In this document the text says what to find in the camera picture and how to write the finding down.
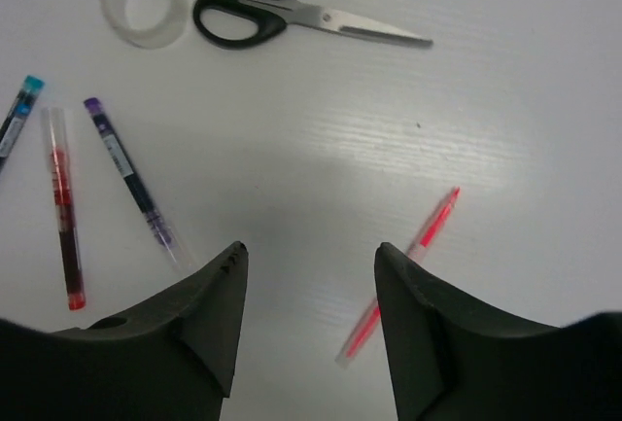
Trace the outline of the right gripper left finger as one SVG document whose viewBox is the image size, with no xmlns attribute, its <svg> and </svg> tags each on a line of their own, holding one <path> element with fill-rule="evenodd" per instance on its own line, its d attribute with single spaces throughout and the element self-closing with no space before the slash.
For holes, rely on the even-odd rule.
<svg viewBox="0 0 622 421">
<path fill-rule="evenodd" d="M 194 274 L 86 329 L 1 323 L 4 420 L 217 420 L 248 277 L 236 241 Z"/>
</svg>

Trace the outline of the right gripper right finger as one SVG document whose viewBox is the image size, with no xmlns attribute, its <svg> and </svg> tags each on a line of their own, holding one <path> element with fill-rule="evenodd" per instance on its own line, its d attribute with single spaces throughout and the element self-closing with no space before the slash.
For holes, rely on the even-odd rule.
<svg viewBox="0 0 622 421">
<path fill-rule="evenodd" d="M 390 243 L 374 276 L 400 420 L 618 420 L 621 315 L 564 327 L 494 307 Z"/>
</svg>

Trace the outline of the pink highlighter pen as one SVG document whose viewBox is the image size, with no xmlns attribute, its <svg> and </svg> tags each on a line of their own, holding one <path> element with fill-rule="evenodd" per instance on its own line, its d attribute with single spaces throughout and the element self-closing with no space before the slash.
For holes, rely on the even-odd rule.
<svg viewBox="0 0 622 421">
<path fill-rule="evenodd" d="M 431 248 L 436 237 L 442 232 L 461 193 L 460 187 L 453 187 L 437 204 L 431 215 L 424 222 L 419 232 L 405 251 L 408 259 L 420 263 Z M 356 326 L 342 345 L 335 361 L 347 368 L 373 336 L 380 324 L 381 313 L 377 297 L 374 297 L 361 315 Z"/>
</svg>

